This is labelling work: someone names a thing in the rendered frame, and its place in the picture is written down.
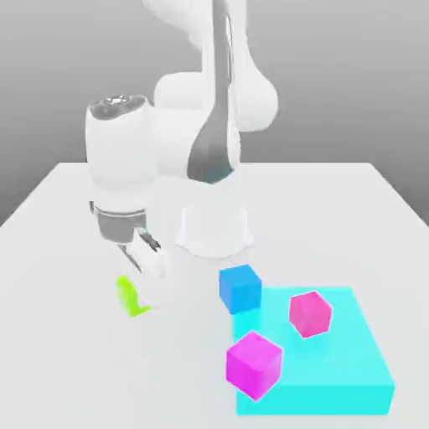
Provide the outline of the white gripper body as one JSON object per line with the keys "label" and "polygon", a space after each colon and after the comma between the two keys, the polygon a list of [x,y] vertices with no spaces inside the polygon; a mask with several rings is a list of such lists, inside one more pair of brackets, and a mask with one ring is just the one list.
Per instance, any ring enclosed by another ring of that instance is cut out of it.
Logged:
{"label": "white gripper body", "polygon": [[168,253],[142,241],[119,245],[126,258],[124,276],[137,293],[140,306],[158,307],[172,297]]}

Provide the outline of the small green cube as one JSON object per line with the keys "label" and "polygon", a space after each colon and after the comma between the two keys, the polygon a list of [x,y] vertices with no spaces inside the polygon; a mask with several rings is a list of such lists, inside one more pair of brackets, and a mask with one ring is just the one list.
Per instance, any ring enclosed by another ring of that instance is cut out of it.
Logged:
{"label": "small green cube", "polygon": [[137,290],[127,276],[117,278],[116,289],[121,305],[130,317],[136,317],[151,309],[149,305],[139,303]]}

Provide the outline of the small blue cube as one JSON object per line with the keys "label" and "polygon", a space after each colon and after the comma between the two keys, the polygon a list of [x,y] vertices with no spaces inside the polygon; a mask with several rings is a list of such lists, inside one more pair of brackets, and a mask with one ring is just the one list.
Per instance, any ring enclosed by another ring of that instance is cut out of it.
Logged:
{"label": "small blue cube", "polygon": [[262,282],[250,265],[233,266],[219,272],[220,299],[231,315],[261,305]]}

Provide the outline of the small magenta cube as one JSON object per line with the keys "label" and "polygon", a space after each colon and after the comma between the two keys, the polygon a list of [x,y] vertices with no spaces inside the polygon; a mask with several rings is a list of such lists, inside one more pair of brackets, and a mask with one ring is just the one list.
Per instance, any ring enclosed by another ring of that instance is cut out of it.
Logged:
{"label": "small magenta cube", "polygon": [[228,348],[225,378],[253,401],[259,401],[282,375],[283,349],[255,331]]}

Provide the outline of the small pink cube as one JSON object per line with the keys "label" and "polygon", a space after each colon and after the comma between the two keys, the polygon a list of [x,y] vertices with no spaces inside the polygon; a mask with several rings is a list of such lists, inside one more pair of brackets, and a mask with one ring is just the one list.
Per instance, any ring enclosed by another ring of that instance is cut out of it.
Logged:
{"label": "small pink cube", "polygon": [[316,290],[292,296],[288,321],[303,339],[330,329],[333,307]]}

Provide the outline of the large cyan box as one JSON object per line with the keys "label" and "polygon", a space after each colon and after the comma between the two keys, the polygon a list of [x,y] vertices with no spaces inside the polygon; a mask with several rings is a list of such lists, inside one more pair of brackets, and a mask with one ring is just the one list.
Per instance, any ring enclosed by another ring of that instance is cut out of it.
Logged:
{"label": "large cyan box", "polygon": [[303,339],[289,323],[290,299],[306,287],[265,287],[261,307],[232,318],[232,338],[256,331],[283,349],[282,376],[259,400],[237,392],[239,416],[386,415],[395,382],[349,287],[320,287],[333,308],[326,333]]}

